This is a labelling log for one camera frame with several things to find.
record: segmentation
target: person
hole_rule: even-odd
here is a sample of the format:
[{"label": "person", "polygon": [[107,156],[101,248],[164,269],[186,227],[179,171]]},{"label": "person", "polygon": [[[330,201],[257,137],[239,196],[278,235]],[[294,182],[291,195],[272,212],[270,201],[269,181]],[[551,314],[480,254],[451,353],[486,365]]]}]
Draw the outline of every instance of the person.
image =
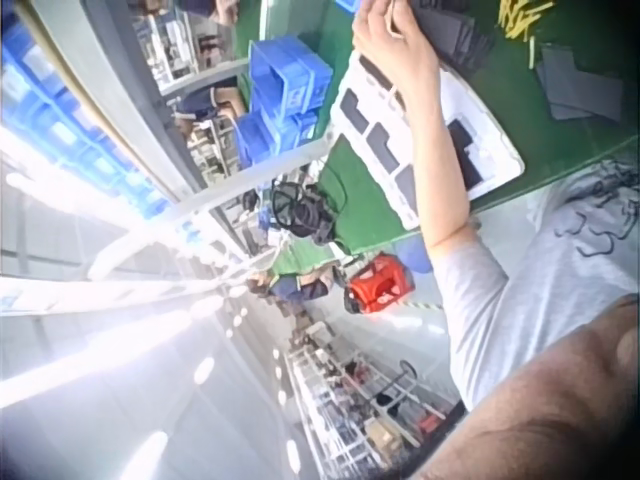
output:
[{"label": "person", "polygon": [[195,123],[224,115],[235,121],[247,113],[238,90],[237,77],[220,80],[186,95],[177,105],[174,122],[185,139],[193,132]]},{"label": "person", "polygon": [[257,272],[248,278],[247,287],[261,298],[274,296],[285,302],[300,304],[329,294],[336,277],[340,275],[336,266],[336,262],[330,262],[306,275]]},{"label": "person", "polygon": [[[169,0],[128,0],[135,15],[164,15]],[[207,17],[220,25],[232,26],[238,21],[239,0],[173,0],[173,5],[186,13]]]},{"label": "person", "polygon": [[387,30],[389,7],[363,0],[353,43],[407,108],[420,226],[469,410],[418,478],[583,478],[637,421],[637,159],[549,189],[539,231],[507,276],[469,225],[439,60],[408,0],[392,12],[400,37]]}]

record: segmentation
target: hair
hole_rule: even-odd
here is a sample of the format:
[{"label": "hair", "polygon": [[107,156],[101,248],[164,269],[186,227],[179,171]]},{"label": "hair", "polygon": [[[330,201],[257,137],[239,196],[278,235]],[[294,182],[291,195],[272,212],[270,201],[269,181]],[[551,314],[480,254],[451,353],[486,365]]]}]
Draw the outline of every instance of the hair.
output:
[{"label": "hair", "polygon": [[267,298],[269,296],[269,285],[260,284],[253,278],[247,280],[247,288],[251,293],[260,298]]}]

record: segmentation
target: green mat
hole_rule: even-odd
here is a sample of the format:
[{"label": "green mat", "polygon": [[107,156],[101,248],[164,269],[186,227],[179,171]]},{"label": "green mat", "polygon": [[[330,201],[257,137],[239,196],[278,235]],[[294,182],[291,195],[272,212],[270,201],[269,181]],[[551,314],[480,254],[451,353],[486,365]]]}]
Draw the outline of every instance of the green mat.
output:
[{"label": "green mat", "polygon": [[[247,3],[252,7],[244,8],[259,11],[259,2]],[[494,30],[499,2],[471,3],[470,14],[479,27],[484,32]],[[257,39],[259,20],[254,19],[255,14],[251,12],[238,25],[238,38],[244,42],[239,42],[239,49],[244,48],[239,54],[246,55],[249,39]],[[294,0],[290,2],[288,16],[283,14],[272,19],[274,32],[298,35],[334,69],[326,104],[319,111],[317,135],[324,133],[330,106],[348,66],[352,21],[353,17],[332,0]],[[627,81],[625,118],[619,125],[601,118],[553,120],[536,74],[528,69],[528,45],[508,41],[498,30],[495,33],[496,42],[485,65],[468,81],[522,156],[525,173],[474,201],[474,211],[540,188],[622,148],[637,150],[638,101],[633,93],[637,91],[638,72],[636,62],[630,59],[638,58],[638,49],[635,42],[623,36],[624,29],[616,19],[602,15],[597,0],[558,2],[538,23],[535,35],[539,44],[570,46],[579,69],[615,72]],[[409,234],[346,141],[338,141],[327,165],[332,173],[323,172],[320,187],[338,207],[345,198],[344,191],[347,192],[348,202],[337,221],[336,231],[348,250],[362,252]],[[303,249],[303,243],[297,242],[290,254],[306,271],[317,265],[318,257]],[[287,268],[291,265],[288,260],[283,263]]]}]

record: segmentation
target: blue plastic bin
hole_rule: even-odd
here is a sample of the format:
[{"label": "blue plastic bin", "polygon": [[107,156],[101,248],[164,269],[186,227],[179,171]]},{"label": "blue plastic bin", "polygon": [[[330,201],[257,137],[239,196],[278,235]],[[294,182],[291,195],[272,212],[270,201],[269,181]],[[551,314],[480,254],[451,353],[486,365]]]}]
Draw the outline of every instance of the blue plastic bin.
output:
[{"label": "blue plastic bin", "polygon": [[360,0],[336,0],[336,3],[349,13],[356,13],[360,8]]},{"label": "blue plastic bin", "polygon": [[29,32],[7,15],[2,35],[2,123],[53,165],[145,218],[170,204],[84,113]]},{"label": "blue plastic bin", "polygon": [[260,111],[247,113],[238,119],[235,130],[236,145],[243,168],[249,168],[269,158],[269,143],[265,139],[264,130]]},{"label": "blue plastic bin", "polygon": [[321,107],[333,77],[331,67],[297,37],[285,35],[273,41],[280,45],[285,52],[295,57],[309,74],[309,87],[301,113]]},{"label": "blue plastic bin", "polygon": [[272,41],[251,43],[249,76],[277,120],[302,112],[309,73],[279,45]]},{"label": "blue plastic bin", "polygon": [[298,146],[300,127],[294,120],[294,116],[277,119],[274,112],[265,106],[260,92],[255,89],[251,95],[251,103],[260,112],[264,125],[264,138],[269,144],[272,155],[278,155]]},{"label": "blue plastic bin", "polygon": [[300,137],[298,145],[305,144],[313,139],[316,133],[316,124],[318,123],[318,115],[316,112],[300,113],[293,116],[293,120],[298,124]]}]

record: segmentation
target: hand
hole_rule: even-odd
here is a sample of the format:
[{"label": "hand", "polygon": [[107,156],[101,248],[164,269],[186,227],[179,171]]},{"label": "hand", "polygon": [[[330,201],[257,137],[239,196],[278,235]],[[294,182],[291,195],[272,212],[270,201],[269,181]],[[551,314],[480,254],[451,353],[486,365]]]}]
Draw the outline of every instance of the hand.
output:
[{"label": "hand", "polygon": [[408,0],[396,0],[394,38],[385,19],[391,0],[363,0],[353,22],[353,45],[398,88],[408,109],[425,102],[439,105],[438,56],[420,31]]}]

